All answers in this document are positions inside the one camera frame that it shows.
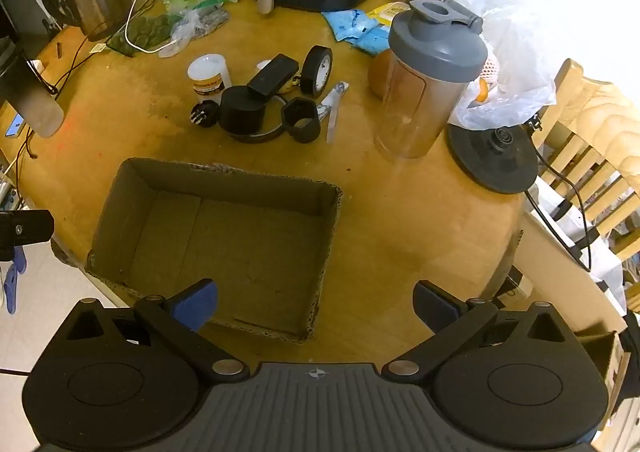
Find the marble pattern bar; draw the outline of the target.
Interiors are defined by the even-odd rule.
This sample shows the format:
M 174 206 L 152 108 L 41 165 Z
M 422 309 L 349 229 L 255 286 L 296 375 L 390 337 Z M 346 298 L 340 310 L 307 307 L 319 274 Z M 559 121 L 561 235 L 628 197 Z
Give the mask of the marble pattern bar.
M 340 103 L 347 90 L 349 89 L 349 84 L 345 81 L 338 82 L 332 90 L 329 91 L 329 94 L 326 95 L 321 101 L 320 105 L 317 107 L 319 120 L 328 120 L 328 124 L 326 124 L 326 142 L 332 143 L 334 142 L 335 130 L 337 125 L 338 118 L 338 108 L 340 108 Z

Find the black tape roll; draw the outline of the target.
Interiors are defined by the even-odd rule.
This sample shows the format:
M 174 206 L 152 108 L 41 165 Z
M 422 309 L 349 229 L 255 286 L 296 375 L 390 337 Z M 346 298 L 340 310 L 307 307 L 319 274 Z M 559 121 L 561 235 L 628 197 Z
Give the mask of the black tape roll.
M 302 71 L 300 71 L 300 91 L 305 95 L 318 98 L 329 82 L 332 64 L 331 48 L 320 45 L 312 47 L 305 58 Z

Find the open cardboard box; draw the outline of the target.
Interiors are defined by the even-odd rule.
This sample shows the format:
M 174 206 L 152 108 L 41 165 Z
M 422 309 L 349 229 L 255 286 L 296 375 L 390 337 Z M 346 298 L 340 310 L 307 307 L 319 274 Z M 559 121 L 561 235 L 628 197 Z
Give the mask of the open cardboard box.
M 87 270 L 131 299 L 211 279 L 213 323 L 303 342 L 314 331 L 341 199 L 321 180 L 133 157 L 107 194 Z

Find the black kettle base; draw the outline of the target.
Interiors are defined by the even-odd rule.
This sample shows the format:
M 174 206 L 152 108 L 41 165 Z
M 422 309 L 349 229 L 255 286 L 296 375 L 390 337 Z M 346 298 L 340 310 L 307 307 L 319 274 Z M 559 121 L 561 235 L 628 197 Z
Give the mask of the black kettle base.
M 477 185 L 500 194 L 518 194 L 535 183 L 538 160 L 523 127 L 469 131 L 449 124 L 445 137 L 454 162 Z

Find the black gradient tumbler bottle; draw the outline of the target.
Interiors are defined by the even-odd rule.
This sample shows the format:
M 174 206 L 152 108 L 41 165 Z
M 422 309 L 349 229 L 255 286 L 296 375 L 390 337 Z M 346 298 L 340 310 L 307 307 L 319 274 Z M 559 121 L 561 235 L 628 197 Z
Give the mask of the black gradient tumbler bottle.
M 38 64 L 53 36 L 34 0 L 1 0 L 1 101 L 9 102 L 42 138 L 56 133 L 64 120 L 56 90 L 43 79 L 44 63 Z

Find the black round plug adapter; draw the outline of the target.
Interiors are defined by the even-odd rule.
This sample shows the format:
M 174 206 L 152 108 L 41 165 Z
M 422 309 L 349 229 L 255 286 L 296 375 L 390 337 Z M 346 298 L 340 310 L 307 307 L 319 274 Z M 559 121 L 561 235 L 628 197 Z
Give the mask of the black round plug adapter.
M 215 100 L 203 100 L 190 113 L 190 121 L 199 127 L 213 127 L 218 123 L 219 105 Z

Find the black cylinder cup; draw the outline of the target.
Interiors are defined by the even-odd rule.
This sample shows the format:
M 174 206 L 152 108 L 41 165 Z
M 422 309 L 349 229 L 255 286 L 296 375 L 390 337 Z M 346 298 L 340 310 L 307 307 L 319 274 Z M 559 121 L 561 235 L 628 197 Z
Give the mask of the black cylinder cup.
M 247 86 L 232 86 L 220 97 L 219 124 L 232 135 L 253 135 L 262 128 L 266 106 L 250 96 Z

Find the bag of green discs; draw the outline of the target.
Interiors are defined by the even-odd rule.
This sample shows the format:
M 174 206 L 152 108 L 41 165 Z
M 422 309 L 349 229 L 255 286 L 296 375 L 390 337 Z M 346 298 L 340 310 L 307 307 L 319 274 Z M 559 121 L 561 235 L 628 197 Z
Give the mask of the bag of green discs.
M 179 21 L 180 16 L 177 14 L 139 16 L 131 19 L 127 35 L 134 45 L 145 50 L 157 49 L 169 42 L 172 28 Z M 132 57 L 138 49 L 125 40 L 125 35 L 125 28 L 121 28 L 106 41 L 106 46 L 121 55 Z

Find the wooden chair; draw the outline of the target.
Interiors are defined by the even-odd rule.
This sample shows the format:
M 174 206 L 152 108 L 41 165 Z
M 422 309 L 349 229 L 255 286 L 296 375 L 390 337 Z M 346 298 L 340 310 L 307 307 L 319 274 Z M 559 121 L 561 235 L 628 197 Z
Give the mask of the wooden chair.
M 538 116 L 533 209 L 582 269 L 639 256 L 639 108 L 567 59 Z

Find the grey lid shaker bottle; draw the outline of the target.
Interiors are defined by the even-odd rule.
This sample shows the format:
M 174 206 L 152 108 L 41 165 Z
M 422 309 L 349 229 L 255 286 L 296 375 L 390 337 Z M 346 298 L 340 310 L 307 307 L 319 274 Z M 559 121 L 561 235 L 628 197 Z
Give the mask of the grey lid shaker bottle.
M 376 141 L 393 157 L 431 149 L 488 48 L 483 19 L 453 0 L 413 0 L 390 27 L 390 68 Z

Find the black hexagonal holder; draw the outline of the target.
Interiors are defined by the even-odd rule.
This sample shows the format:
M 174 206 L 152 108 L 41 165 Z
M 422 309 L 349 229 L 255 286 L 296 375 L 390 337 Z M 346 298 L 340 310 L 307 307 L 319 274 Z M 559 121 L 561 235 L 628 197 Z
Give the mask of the black hexagonal holder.
M 320 136 L 319 113 L 313 100 L 296 97 L 288 101 L 281 119 L 285 131 L 299 143 L 313 142 Z

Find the brown round fruit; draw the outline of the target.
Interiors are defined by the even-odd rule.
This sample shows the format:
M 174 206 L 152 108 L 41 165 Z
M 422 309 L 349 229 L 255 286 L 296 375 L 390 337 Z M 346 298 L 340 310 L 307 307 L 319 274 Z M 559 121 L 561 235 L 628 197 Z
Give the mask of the brown round fruit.
M 383 99 L 386 90 L 388 71 L 392 62 L 390 49 L 376 55 L 370 63 L 368 70 L 368 84 L 372 94 L 378 99 Z

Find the clear plastic bag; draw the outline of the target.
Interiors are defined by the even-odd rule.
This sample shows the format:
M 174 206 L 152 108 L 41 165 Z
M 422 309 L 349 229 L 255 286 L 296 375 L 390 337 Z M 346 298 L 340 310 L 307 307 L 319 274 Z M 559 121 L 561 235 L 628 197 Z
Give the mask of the clear plastic bag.
M 224 8 L 203 7 L 184 10 L 170 15 L 169 42 L 158 52 L 160 58 L 175 57 L 193 40 L 204 38 L 218 30 L 230 20 L 230 12 Z

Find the light blue wipes pack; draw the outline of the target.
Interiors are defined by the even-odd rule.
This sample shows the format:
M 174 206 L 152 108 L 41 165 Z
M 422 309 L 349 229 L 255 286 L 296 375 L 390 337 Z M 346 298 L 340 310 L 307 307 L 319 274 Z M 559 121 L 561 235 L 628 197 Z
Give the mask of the light blue wipes pack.
M 378 26 L 375 19 L 360 9 L 322 12 L 321 16 L 328 23 L 336 42 L 357 41 Z

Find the yellow wipes pack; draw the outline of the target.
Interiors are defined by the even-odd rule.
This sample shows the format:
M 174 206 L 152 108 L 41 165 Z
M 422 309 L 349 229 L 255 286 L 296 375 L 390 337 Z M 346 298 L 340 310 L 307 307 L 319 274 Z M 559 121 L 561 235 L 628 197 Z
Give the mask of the yellow wipes pack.
M 408 12 L 410 5 L 405 2 L 391 2 L 378 6 L 368 12 L 368 17 L 375 19 L 385 27 L 390 27 L 395 17 L 402 12 Z

